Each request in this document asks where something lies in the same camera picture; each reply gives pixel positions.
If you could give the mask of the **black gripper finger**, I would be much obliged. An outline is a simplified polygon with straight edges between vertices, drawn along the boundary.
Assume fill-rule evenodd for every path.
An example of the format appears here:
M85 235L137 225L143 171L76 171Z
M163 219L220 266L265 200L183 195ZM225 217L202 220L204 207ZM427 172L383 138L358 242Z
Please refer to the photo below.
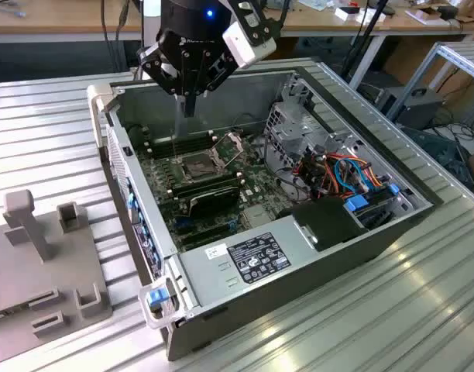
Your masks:
M203 52L201 61L191 71L194 80L188 89L188 115L194 116L197 97L206 91L214 91L237 68L234 57L229 52Z
M139 65L168 95L176 99L183 115L190 115L190 94L183 90L182 73L168 61L158 43L138 51Z

